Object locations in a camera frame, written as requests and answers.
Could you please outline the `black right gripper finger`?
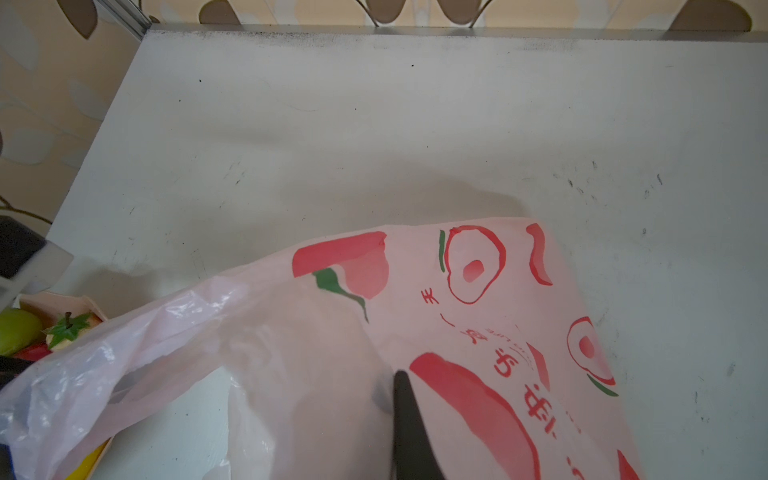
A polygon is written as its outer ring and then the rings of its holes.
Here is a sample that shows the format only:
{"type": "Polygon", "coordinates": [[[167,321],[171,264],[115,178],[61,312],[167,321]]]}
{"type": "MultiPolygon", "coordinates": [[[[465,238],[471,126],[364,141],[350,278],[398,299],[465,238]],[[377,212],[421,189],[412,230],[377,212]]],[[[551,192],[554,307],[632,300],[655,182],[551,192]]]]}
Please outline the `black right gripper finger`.
{"type": "Polygon", "coordinates": [[[397,480],[444,480],[408,374],[398,370],[393,385],[393,464],[397,480]]]}

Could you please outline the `pink plastic bag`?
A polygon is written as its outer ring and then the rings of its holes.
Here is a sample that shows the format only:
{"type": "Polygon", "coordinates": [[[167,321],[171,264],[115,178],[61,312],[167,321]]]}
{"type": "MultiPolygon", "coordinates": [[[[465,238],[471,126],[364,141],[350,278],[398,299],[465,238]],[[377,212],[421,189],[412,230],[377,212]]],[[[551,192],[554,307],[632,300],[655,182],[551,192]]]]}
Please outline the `pink plastic bag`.
{"type": "Polygon", "coordinates": [[[87,332],[2,390],[20,479],[62,479],[215,370],[210,478],[390,479],[394,375],[445,479],[639,479],[622,399],[552,235],[382,226],[222,272],[87,332]]]}

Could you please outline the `peach fruit plate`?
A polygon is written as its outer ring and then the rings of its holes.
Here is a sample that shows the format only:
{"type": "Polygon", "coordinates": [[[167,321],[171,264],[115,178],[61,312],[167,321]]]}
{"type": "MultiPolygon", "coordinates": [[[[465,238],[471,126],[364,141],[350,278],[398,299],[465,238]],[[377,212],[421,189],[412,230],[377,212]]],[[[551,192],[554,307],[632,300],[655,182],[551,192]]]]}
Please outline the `peach fruit plate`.
{"type": "Polygon", "coordinates": [[[75,316],[92,312],[102,320],[102,323],[108,320],[107,315],[87,296],[72,297],[50,292],[22,295],[20,309],[36,315],[42,321],[43,338],[34,344],[46,343],[45,330],[53,326],[66,312],[71,312],[75,316]]]}

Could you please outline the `green pear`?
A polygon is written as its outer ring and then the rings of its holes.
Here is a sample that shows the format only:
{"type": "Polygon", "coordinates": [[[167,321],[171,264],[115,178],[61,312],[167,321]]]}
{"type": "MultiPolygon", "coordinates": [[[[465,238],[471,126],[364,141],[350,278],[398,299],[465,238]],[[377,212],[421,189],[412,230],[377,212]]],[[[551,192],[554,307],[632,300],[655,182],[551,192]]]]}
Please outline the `green pear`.
{"type": "Polygon", "coordinates": [[[43,332],[42,321],[34,314],[18,308],[1,312],[1,355],[13,356],[38,342],[43,332]]]}

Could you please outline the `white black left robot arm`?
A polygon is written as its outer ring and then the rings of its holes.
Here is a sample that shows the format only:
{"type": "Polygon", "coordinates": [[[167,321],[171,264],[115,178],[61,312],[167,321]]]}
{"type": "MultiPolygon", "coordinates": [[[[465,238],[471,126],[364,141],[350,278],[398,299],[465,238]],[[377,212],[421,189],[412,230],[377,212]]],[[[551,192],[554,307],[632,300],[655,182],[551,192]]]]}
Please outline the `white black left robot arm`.
{"type": "Polygon", "coordinates": [[[1,216],[1,309],[21,294],[50,289],[73,256],[10,216],[1,216]]]}

